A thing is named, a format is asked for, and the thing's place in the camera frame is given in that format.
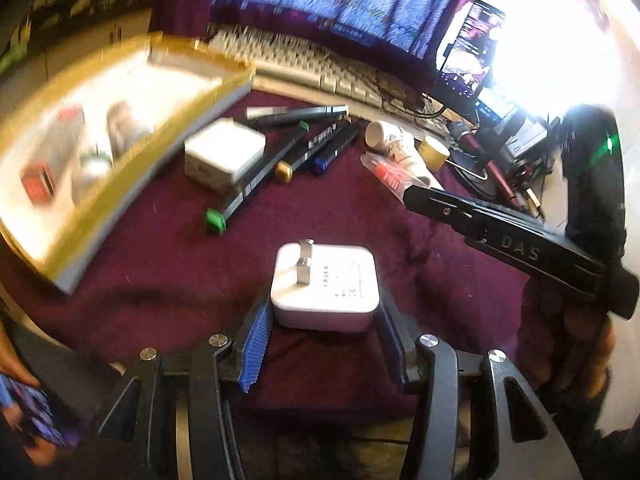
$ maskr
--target white cube charger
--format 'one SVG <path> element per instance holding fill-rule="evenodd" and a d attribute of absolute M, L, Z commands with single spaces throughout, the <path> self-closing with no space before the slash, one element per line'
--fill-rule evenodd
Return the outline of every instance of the white cube charger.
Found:
<path fill-rule="evenodd" d="M 264 135 L 231 119 L 219 119 L 184 142 L 184 171 L 223 193 L 264 154 Z"/>
<path fill-rule="evenodd" d="M 271 284 L 276 320 L 290 328 L 363 332 L 380 302 L 373 255 L 306 241 L 310 257 L 298 243 L 278 250 Z"/>

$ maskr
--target marker pen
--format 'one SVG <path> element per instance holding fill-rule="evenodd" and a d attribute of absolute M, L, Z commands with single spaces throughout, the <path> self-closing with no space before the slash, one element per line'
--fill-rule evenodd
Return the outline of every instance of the marker pen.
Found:
<path fill-rule="evenodd" d="M 244 111 L 245 120 L 251 121 L 258 117 L 264 117 L 267 115 L 283 114 L 287 109 L 284 106 L 254 106 L 248 107 Z"/>
<path fill-rule="evenodd" d="M 343 106 L 317 106 L 313 108 L 298 108 L 283 114 L 273 114 L 264 117 L 244 121 L 244 125 L 254 130 L 271 128 L 272 126 L 286 126 L 300 121 L 313 123 L 318 121 L 338 121 L 349 115 L 349 107 Z"/>
<path fill-rule="evenodd" d="M 207 209 L 205 223 L 207 231 L 220 234 L 226 231 L 226 221 L 238 209 L 239 205 L 247 199 L 249 194 L 271 173 L 276 163 L 295 146 L 295 144 L 308 134 L 309 125 L 303 121 L 292 128 L 292 132 L 281 134 L 278 142 L 273 146 L 267 146 L 264 155 L 225 193 L 220 207 Z"/>
<path fill-rule="evenodd" d="M 275 176 L 278 181 L 288 184 L 293 178 L 293 172 L 302 166 L 306 161 L 324 148 L 329 142 L 349 126 L 349 120 L 344 119 L 339 123 L 329 124 L 319 134 L 312 139 L 301 140 L 281 161 L 276 165 Z"/>
<path fill-rule="evenodd" d="M 353 142 L 353 139 L 356 138 L 356 135 L 363 126 L 364 121 L 356 121 L 335 136 L 334 140 L 329 142 L 319 155 L 316 156 L 311 165 L 311 171 L 316 175 L 322 175 L 329 167 L 329 164 L 340 155 L 342 150 Z"/>

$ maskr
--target blue marker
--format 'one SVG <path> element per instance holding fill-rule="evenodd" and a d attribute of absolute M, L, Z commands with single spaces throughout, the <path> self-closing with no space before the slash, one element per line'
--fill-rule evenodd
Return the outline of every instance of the blue marker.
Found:
<path fill-rule="evenodd" d="M 364 121 L 359 120 L 347 126 L 334 140 L 332 140 L 322 152 L 313 161 L 311 166 L 312 171 L 316 175 L 322 175 L 337 157 L 342 150 L 346 148 L 353 139 L 355 139 L 358 132 L 364 126 Z"/>

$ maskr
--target maroon tablecloth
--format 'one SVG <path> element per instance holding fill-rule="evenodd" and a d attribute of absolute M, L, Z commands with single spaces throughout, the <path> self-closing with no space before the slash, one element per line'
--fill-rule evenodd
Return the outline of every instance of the maroon tablecloth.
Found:
<path fill-rule="evenodd" d="M 228 115 L 247 105 L 305 104 L 252 92 Z M 313 238 L 371 250 L 399 308 L 455 348 L 508 346 L 526 276 L 467 247 L 448 226 L 408 212 L 362 167 L 365 148 L 357 139 L 321 178 L 302 173 L 286 186 L 265 183 L 221 237 L 206 234 L 203 212 L 212 193 L 185 176 L 179 153 L 120 219 L 72 296 L 31 274 L 4 245 L 1 281 L 46 332 L 105 360 L 126 361 L 147 346 L 170 351 L 228 330 L 268 286 L 277 249 Z M 464 193 L 446 167 L 437 177 Z M 374 330 L 274 329 L 247 402 L 318 413 L 395 415 L 410 408 L 388 380 Z"/>

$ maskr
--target smartphone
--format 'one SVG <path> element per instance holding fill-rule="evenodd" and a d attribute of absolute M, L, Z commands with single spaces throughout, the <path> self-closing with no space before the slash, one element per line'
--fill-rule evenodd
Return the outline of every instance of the smartphone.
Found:
<path fill-rule="evenodd" d="M 491 71 L 505 14 L 475 0 L 455 41 L 445 50 L 446 59 L 434 89 L 434 97 L 454 111 L 468 114 Z"/>
<path fill-rule="evenodd" d="M 22 410 L 22 420 L 18 432 L 25 438 L 25 444 L 34 436 L 56 446 L 67 446 L 66 441 L 54 425 L 54 417 L 46 394 L 33 386 L 0 374 L 0 407 L 18 404 Z"/>

